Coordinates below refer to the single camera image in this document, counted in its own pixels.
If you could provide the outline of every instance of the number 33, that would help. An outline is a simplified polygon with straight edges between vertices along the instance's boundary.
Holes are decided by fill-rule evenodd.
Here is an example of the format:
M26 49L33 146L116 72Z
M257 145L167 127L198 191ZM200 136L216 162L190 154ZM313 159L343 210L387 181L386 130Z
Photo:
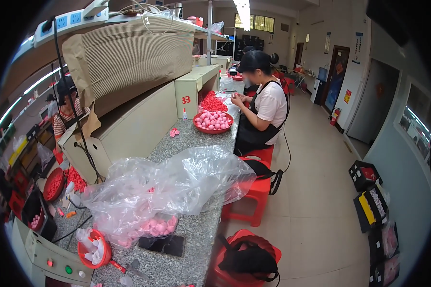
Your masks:
M182 97L182 104L186 104L190 102L190 97L186 96L186 97Z

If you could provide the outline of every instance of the window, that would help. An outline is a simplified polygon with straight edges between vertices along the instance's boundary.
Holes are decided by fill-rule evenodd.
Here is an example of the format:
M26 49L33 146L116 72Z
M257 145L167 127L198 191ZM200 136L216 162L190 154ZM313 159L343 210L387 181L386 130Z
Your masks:
M241 18L239 14L235 14L235 27L242 28L241 26ZM274 18L259 16L259 15L250 15L250 28L255 30L274 32Z
M429 165L431 98L426 93L425 89L410 83L407 103L399 125L408 134L420 151L421 157Z

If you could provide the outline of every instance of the smartphone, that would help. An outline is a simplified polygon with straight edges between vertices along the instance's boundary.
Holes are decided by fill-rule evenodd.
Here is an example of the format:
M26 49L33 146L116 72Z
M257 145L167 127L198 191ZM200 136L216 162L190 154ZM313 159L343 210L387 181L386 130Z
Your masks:
M150 251L182 257L185 249L185 237L177 235L169 235L163 238L141 237L139 238L139 247Z

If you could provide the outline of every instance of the door frame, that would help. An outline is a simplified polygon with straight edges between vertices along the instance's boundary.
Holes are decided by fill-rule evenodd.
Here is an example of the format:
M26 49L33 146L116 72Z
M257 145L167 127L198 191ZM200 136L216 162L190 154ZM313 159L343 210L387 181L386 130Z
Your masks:
M327 109L327 106L325 105L326 103L326 99L327 99L327 94L329 93L329 86L330 86L330 78L332 77L333 73L334 73L334 68L335 68L335 61L337 58L337 50L347 50L348 51L348 61L350 60L350 48L349 47L345 47L345 46L337 46L334 45L334 48L332 50L332 59L330 61L330 67L329 67L329 72L327 73L327 80L326 80L326 85L324 86L324 90L323 90L323 95L325 95L325 97L321 97L321 103L320 105L324 108L324 110L326 112L328 112L329 114L332 113L332 111L329 111Z
M297 64L299 64L300 65L300 63L301 63L301 58L302 58L302 56L303 56L303 46L304 46L304 43L303 42L299 42L299 43L297 43L297 48L295 49L295 59L294 59L294 66L292 67L293 69L295 69L295 66L297 65Z

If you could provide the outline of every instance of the striped shirt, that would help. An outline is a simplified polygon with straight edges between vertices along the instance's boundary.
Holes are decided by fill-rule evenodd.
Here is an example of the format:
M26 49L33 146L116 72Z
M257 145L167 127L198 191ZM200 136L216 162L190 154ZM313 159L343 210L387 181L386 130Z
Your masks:
M75 99L74 106L78 116L83 114L83 110L81 109L81 106L80 106L80 99L78 98ZM85 113L89 113L89 112L90 112L90 108L85 107ZM59 115L59 113L55 115L53 119L53 130L54 130L54 137L56 138L56 142L66 132L66 125L62 121L61 116L66 122L75 118L73 112L71 114L65 114L62 110L61 110L61 115Z

